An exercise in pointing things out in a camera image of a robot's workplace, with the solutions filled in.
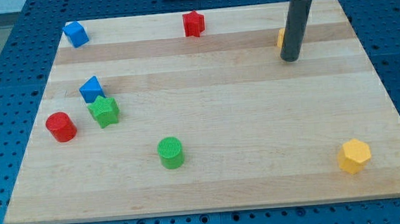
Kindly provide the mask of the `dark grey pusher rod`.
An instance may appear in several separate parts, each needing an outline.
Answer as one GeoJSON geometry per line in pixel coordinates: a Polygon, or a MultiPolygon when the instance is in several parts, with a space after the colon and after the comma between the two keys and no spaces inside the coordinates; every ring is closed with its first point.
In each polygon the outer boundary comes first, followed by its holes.
{"type": "Polygon", "coordinates": [[[280,57],[295,62],[300,55],[312,0],[290,0],[280,57]]]}

